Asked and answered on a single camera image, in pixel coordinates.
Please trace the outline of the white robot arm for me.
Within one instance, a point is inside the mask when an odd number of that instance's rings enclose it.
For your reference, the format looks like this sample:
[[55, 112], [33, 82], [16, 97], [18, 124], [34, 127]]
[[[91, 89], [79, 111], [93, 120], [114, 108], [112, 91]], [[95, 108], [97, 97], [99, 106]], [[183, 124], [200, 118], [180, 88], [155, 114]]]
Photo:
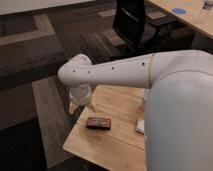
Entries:
[[213, 171], [213, 54], [179, 50], [101, 64], [78, 54], [58, 78], [77, 104], [90, 99], [92, 85], [146, 89], [147, 171]]

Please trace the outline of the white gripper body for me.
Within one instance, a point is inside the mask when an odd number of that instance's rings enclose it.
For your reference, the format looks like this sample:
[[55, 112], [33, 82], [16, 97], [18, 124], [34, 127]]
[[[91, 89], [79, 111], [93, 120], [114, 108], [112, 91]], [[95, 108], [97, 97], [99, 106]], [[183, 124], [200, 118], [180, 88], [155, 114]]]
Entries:
[[73, 105], [85, 106], [92, 101], [92, 91], [89, 85], [71, 87], [69, 89], [69, 99]]

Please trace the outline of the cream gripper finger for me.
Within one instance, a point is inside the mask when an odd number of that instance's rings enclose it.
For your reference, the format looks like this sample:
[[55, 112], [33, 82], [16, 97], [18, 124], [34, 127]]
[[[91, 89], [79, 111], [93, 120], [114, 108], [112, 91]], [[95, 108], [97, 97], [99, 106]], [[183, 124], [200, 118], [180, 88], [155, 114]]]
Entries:
[[70, 114], [73, 114], [74, 111], [77, 109], [77, 107], [78, 107], [78, 106], [77, 106], [76, 104], [70, 102], [70, 105], [69, 105], [69, 113], [70, 113]]
[[91, 111], [96, 112], [95, 107], [94, 107], [93, 104], [88, 104], [87, 107], [88, 107], [88, 109], [90, 109]]

